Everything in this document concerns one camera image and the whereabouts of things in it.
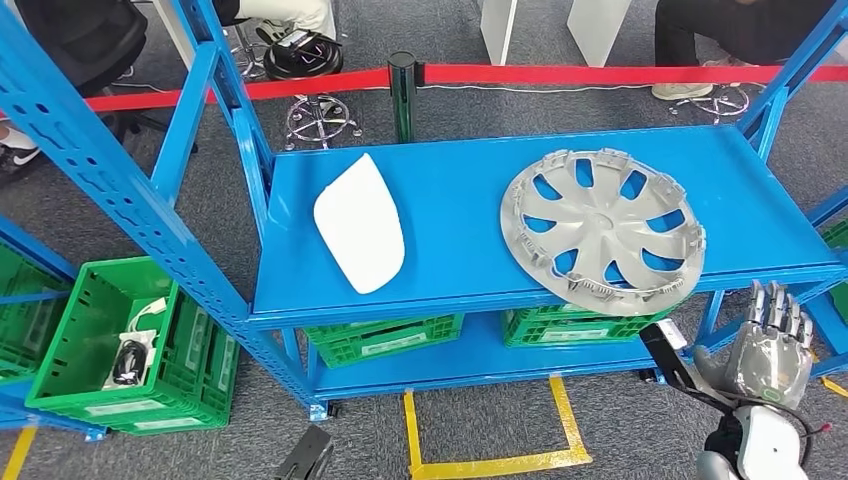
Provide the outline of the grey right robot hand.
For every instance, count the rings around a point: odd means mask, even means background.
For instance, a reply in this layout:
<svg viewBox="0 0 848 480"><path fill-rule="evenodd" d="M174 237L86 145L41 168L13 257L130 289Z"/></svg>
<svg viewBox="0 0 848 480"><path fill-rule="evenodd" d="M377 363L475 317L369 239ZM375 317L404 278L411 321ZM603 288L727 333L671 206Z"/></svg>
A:
<svg viewBox="0 0 848 480"><path fill-rule="evenodd" d="M746 319L723 362L703 345L693 347L696 368L714 389L795 409L805 393L813 359L813 321L775 281L755 280Z"/></svg>

